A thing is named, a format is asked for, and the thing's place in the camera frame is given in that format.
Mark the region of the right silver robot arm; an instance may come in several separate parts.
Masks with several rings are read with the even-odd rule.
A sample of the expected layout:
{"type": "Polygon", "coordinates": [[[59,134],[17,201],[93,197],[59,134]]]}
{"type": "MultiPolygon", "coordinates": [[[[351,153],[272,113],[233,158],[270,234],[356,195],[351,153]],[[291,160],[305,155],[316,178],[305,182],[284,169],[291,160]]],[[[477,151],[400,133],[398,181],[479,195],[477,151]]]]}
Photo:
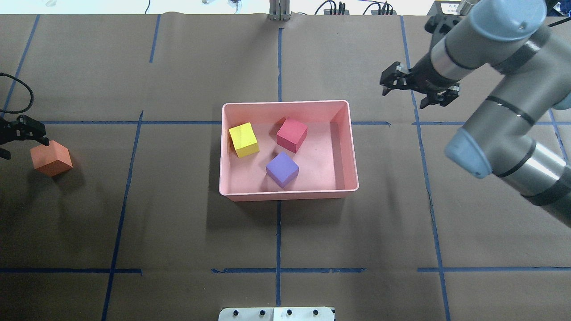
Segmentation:
{"type": "Polygon", "coordinates": [[[502,179],[534,206],[570,225],[570,162],[528,136],[550,109],[570,108],[570,45],[544,24],[543,0],[481,0],[466,16],[426,22],[430,50],[412,68],[383,71],[383,94],[414,90],[420,108],[450,104],[459,82],[485,64],[503,79],[445,147],[474,177],[502,179]]]}

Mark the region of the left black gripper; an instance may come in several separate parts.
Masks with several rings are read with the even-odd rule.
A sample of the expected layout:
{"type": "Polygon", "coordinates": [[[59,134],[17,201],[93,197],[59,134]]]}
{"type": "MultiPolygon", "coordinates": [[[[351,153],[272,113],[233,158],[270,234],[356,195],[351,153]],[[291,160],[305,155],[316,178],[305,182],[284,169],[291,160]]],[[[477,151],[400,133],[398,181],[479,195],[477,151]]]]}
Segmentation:
{"type": "MultiPolygon", "coordinates": [[[[0,144],[8,144],[15,140],[34,140],[43,146],[49,146],[45,125],[27,115],[20,115],[16,123],[0,118],[0,144]]],[[[0,158],[10,160],[12,153],[0,148],[0,158]]]]}

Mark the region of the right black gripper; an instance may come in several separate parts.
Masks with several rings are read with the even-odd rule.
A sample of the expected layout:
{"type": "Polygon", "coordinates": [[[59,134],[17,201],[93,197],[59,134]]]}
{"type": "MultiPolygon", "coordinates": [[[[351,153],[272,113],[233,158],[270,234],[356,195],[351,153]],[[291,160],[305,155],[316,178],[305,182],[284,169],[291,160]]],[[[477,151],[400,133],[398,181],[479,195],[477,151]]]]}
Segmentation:
{"type": "Polygon", "coordinates": [[[392,90],[410,90],[426,94],[421,100],[420,108],[432,105],[448,106],[459,97],[459,83],[448,79],[436,71],[430,53],[424,55],[410,70],[401,62],[392,63],[383,71],[380,86],[385,97],[392,90]]]}

